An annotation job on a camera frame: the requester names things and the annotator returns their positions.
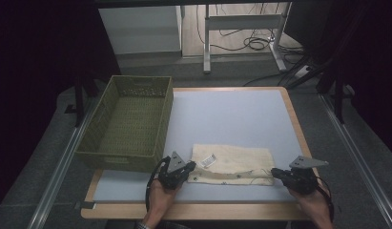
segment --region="wicker basket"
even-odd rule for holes
[[[76,154],[91,168],[151,172],[163,157],[171,77],[113,76]]]

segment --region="cloth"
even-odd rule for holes
[[[190,173],[189,182],[274,184],[271,169],[275,164],[268,149],[195,144],[192,161],[196,168]]]

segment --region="gray floor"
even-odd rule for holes
[[[175,87],[241,87],[250,80],[263,76],[266,77],[249,86],[277,86],[279,82],[278,76],[269,76],[278,73],[270,55],[216,57],[213,59],[212,72],[207,75],[202,73],[202,60],[199,58],[163,57],[158,61],[157,57],[153,57],[146,61],[144,57],[144,61],[138,66],[124,64],[130,62],[127,57],[121,56],[119,59],[124,74],[170,75]],[[330,162],[330,166],[319,168],[319,171],[334,195],[335,224],[337,228],[345,229],[388,228],[330,121],[327,110],[315,93],[316,82],[317,79],[314,78],[289,91],[289,94],[313,157]],[[98,82],[98,85],[104,88],[105,84]],[[26,228],[29,224],[56,163],[72,135],[74,114],[64,114],[64,111],[68,104],[73,104],[73,100],[73,89],[59,95],[57,111],[48,130],[0,206],[0,228]],[[343,108],[345,127],[392,200],[392,154],[362,121],[348,99]],[[83,201],[92,175],[93,170],[76,158],[72,160],[44,228],[105,228],[106,220],[83,219],[79,209],[75,208],[76,202]]]

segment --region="white panel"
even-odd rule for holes
[[[114,54],[180,51],[177,10],[172,7],[100,9]]]

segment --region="hand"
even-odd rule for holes
[[[288,192],[290,192],[290,194],[297,199],[301,210],[315,223],[319,229],[333,228],[326,199],[318,190],[315,190],[314,193],[305,196],[291,189],[288,189]]]
[[[151,184],[149,211],[142,220],[142,223],[147,225],[149,228],[156,228],[163,216],[173,205],[175,195],[180,188],[181,187],[177,187],[175,190],[165,189],[160,181],[155,179]]]

